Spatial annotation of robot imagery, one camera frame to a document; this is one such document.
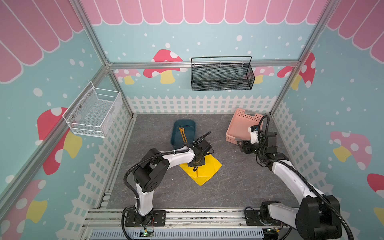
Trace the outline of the yellow paper napkin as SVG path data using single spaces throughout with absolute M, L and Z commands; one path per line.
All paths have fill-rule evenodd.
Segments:
M 222 164 L 212 155 L 205 156 L 206 164 L 198 168 L 198 176 L 193 172 L 193 167 L 189 167 L 188 164 L 181 164 L 188 176 L 195 181 L 199 186 L 208 182 L 222 167 Z

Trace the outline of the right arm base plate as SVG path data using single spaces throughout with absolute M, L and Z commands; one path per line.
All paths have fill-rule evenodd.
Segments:
M 251 207 L 244 209 L 244 216 L 247 226 L 278 226 L 279 228 L 284 226 L 281 221 L 262 219 L 260 210 Z

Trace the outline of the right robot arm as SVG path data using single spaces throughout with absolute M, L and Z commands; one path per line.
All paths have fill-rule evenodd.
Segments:
M 288 207 L 279 201 L 262 202 L 258 211 L 245 209 L 247 224 L 271 225 L 279 222 L 295 229 L 304 240 L 339 239 L 346 233 L 353 240 L 351 227 L 342 217 L 340 202 L 315 188 L 272 142 L 276 133 L 250 128 L 250 140 L 238 141 L 243 153 L 255 154 L 257 163 L 278 176 L 293 193 L 298 208 Z

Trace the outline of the orange plastic spoon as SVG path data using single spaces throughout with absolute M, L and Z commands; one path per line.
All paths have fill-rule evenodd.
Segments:
M 196 176 L 198 176 L 198 168 L 199 168 L 199 165 L 200 165 L 200 162 L 199 162 L 199 161 L 194 162 L 193 172 L 196 173 Z

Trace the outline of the dark teal plastic tub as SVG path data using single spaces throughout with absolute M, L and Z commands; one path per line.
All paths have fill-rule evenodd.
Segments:
M 171 145 L 174 149 L 180 149 L 184 143 L 191 144 L 196 136 L 196 123 L 193 120 L 177 120 L 171 136 Z

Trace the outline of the orange plastic fork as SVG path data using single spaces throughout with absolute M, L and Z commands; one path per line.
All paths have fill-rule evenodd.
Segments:
M 183 127 L 179 127 L 179 130 L 180 130 L 180 133 L 181 133 L 181 136 L 182 136 L 183 143 L 187 143 L 188 140 L 187 140 L 187 137 L 185 135 L 185 129 Z

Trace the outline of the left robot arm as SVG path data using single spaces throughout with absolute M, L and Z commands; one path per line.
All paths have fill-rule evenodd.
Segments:
M 180 149 L 172 151 L 158 151 L 153 148 L 147 152 L 141 161 L 134 164 L 123 177 L 124 185 L 135 196 L 135 206 L 130 215 L 134 216 L 134 222 L 141 226 L 147 226 L 153 221 L 154 191 L 159 187 L 168 169 L 182 164 L 198 167 L 205 164 L 205 156 L 211 154 L 212 146 L 204 139 L 199 139 L 191 144 L 184 143 Z

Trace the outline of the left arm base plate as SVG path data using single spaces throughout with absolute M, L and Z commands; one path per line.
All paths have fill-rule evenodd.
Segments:
M 147 215 L 141 216 L 135 210 L 128 210 L 125 214 L 125 227 L 164 227 L 166 211 L 152 210 Z

